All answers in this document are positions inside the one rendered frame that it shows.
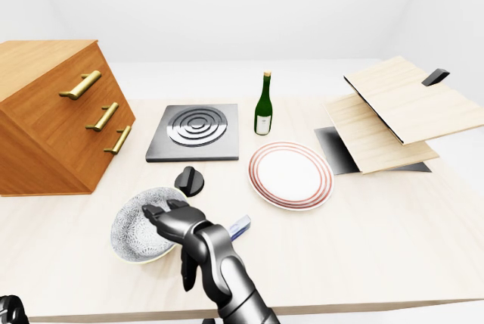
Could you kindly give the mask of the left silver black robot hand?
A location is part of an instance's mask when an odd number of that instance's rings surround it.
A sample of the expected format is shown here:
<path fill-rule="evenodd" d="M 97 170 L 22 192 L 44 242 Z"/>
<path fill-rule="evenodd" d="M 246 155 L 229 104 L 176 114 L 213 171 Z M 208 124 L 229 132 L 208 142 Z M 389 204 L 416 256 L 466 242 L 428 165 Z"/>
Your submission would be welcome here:
<path fill-rule="evenodd" d="M 29 324 L 22 300 L 18 296 L 0 296 L 0 324 Z"/>

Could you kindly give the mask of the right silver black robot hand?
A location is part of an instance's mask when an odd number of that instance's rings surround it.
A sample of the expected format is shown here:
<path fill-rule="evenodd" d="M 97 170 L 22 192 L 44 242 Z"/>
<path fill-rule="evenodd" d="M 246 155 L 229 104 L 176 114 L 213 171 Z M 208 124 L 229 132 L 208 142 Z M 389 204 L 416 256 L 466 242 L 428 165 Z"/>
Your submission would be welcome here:
<path fill-rule="evenodd" d="M 203 229 L 213 224 L 205 214 L 185 201 L 168 200 L 168 210 L 152 204 L 142 207 L 144 216 L 153 224 L 158 235 L 182 246 L 181 276 L 184 290 L 190 291 L 196 281 L 197 268 L 202 269 L 203 289 L 207 297 L 218 307 L 228 303 L 231 293 L 220 279 L 213 277 L 213 262 L 210 255 L 215 252 L 203 239 Z"/>

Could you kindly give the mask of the grey patterned bowl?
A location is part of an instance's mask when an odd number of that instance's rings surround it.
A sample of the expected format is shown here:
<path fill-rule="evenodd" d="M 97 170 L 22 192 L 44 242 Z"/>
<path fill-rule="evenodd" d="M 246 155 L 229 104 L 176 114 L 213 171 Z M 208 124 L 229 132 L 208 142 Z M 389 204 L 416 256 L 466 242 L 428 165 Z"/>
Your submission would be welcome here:
<path fill-rule="evenodd" d="M 146 204 L 169 209 L 168 200 L 186 201 L 176 188 L 157 187 L 138 193 L 118 211 L 111 226 L 110 244 L 120 259 L 128 263 L 149 263 L 168 254 L 175 243 L 158 235 L 157 229 L 144 216 Z"/>

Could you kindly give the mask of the flat dark stove plate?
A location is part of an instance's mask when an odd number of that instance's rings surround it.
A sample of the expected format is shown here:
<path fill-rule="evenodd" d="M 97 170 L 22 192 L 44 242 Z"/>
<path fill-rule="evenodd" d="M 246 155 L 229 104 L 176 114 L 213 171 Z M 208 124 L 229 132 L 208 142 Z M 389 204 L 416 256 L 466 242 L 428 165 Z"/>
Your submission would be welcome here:
<path fill-rule="evenodd" d="M 238 158 L 236 104 L 167 106 L 145 155 L 147 162 Z"/>

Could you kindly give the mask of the white plate with red rings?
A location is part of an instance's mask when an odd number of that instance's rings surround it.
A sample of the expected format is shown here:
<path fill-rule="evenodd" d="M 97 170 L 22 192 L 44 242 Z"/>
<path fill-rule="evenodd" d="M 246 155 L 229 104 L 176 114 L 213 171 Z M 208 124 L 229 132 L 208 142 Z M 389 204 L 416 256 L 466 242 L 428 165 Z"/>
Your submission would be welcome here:
<path fill-rule="evenodd" d="M 327 202 L 335 178 L 329 163 L 295 142 L 269 142 L 248 160 L 247 174 L 256 193 L 276 207 L 311 210 Z"/>

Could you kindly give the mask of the small blue white box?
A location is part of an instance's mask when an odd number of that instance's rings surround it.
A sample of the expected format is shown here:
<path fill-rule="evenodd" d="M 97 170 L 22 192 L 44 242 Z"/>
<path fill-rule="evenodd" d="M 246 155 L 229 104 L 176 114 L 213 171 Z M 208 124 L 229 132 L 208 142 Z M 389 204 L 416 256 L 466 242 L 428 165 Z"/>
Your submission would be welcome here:
<path fill-rule="evenodd" d="M 248 215 L 244 215 L 228 228 L 231 241 L 234 241 L 243 235 L 251 226 L 251 219 Z"/>

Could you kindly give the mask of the round black stove knob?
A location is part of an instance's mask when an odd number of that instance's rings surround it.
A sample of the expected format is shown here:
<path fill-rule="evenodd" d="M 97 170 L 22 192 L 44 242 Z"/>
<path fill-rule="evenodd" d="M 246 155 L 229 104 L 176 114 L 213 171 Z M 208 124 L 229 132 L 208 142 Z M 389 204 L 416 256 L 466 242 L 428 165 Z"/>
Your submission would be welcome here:
<path fill-rule="evenodd" d="M 199 194 L 204 187 L 203 175 L 192 166 L 186 166 L 176 179 L 174 186 L 187 197 Z"/>

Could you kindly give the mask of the small wooden cabinet drawer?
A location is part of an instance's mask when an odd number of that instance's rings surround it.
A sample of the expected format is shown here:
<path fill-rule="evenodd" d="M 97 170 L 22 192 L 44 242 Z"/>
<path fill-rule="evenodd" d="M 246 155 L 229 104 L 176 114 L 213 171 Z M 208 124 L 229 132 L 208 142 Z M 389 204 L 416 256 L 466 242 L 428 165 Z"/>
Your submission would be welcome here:
<path fill-rule="evenodd" d="M 100 132 L 85 128 L 86 125 L 95 124 L 104 114 L 101 106 L 96 106 L 95 112 L 76 127 L 75 134 L 69 140 L 69 165 L 90 192 L 95 190 L 114 157 L 113 154 L 104 152 L 104 149 L 114 146 L 120 136 L 118 129 L 131 126 L 135 121 L 129 104 L 121 101 L 118 104 L 118 109 Z"/>

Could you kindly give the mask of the green wine bottle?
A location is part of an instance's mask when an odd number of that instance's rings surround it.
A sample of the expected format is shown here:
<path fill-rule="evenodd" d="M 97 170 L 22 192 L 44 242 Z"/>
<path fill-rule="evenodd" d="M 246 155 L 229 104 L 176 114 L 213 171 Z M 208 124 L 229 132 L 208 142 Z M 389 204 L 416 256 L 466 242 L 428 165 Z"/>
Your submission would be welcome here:
<path fill-rule="evenodd" d="M 268 135 L 271 130 L 273 108 L 269 94 L 270 82 L 271 71 L 265 71 L 262 93 L 256 105 L 254 117 L 254 132 L 261 136 Z"/>

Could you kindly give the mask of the wooden cabinet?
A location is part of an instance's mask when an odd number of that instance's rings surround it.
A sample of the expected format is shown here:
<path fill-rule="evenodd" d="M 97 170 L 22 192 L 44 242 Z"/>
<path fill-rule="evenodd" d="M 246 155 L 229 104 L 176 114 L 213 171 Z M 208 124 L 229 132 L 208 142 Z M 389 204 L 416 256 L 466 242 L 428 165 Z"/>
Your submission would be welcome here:
<path fill-rule="evenodd" d="M 23 85 L 12 80 L 19 67 L 9 42 L 0 44 L 0 102 Z M 77 195 L 90 192 L 73 168 L 45 140 L 0 107 L 0 195 Z"/>

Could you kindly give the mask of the medium wooden cabinet drawer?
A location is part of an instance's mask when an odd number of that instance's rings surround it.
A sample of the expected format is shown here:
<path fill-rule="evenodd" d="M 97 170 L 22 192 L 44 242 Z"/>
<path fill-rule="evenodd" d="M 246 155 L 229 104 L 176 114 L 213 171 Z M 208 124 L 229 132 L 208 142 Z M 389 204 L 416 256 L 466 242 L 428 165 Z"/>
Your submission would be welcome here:
<path fill-rule="evenodd" d="M 118 108 L 101 131 L 92 129 L 106 113 L 104 106 Z M 71 100 L 55 95 L 45 113 L 33 124 L 49 147 L 73 169 L 80 171 L 88 162 L 109 157 L 105 148 L 112 148 L 118 129 L 135 121 L 124 94 L 114 79 L 99 79 L 80 98 Z"/>

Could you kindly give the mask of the large wooden cabinet drawer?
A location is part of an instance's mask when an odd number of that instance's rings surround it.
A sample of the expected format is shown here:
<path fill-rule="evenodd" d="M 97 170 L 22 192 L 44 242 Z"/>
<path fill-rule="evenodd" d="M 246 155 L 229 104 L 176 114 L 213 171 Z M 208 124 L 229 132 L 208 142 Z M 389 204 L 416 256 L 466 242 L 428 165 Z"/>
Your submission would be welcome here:
<path fill-rule="evenodd" d="M 33 124 L 53 104 L 54 96 L 77 86 L 82 81 L 82 74 L 99 70 L 100 79 L 115 80 L 95 40 L 8 44 L 13 47 L 13 59 L 21 65 L 9 68 L 12 80 L 7 84 L 20 83 L 23 86 L 4 98 L 0 107 L 34 132 Z"/>

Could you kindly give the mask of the small black angled block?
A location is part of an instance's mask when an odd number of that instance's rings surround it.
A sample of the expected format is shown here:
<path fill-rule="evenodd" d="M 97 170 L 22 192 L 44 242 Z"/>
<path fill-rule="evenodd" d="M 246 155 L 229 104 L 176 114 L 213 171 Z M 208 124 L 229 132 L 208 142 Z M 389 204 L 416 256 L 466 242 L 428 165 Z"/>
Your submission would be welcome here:
<path fill-rule="evenodd" d="M 437 68 L 421 84 L 424 86 L 433 86 L 443 81 L 449 74 L 447 70 Z"/>

